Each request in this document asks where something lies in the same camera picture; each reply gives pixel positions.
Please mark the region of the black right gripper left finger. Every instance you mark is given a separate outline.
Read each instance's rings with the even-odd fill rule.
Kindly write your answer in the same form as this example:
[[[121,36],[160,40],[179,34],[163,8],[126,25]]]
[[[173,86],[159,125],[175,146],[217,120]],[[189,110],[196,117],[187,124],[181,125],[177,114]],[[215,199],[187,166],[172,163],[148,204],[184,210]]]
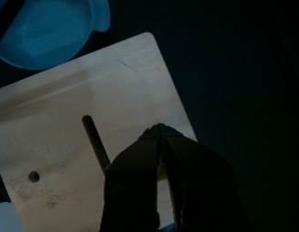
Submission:
[[[159,232],[157,169],[163,124],[117,155],[105,175],[98,232]]]

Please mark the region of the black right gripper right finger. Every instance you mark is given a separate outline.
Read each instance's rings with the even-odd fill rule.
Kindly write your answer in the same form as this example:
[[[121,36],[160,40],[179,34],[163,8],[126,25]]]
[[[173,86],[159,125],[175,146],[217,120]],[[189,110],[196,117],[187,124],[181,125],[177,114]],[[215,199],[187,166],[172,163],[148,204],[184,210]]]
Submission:
[[[163,127],[163,148],[176,231],[251,232],[227,161],[169,126]]]

